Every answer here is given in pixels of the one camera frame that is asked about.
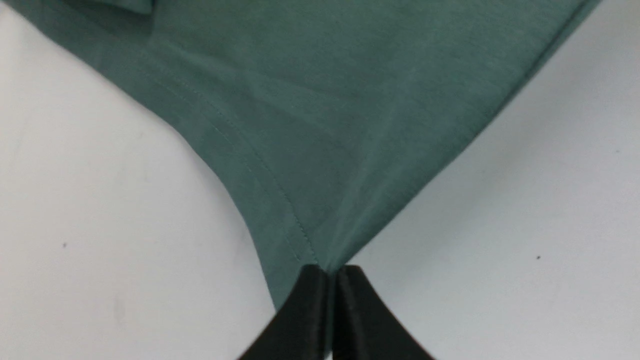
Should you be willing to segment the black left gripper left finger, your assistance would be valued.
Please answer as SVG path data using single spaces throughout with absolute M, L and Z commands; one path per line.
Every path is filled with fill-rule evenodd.
M 301 268 L 281 309 L 241 360 L 323 360 L 329 277 L 316 264 Z

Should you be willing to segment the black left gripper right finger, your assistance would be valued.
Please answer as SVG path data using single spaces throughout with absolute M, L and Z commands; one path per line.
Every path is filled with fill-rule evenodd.
M 336 274 L 334 360 L 432 360 L 378 296 L 363 269 Z

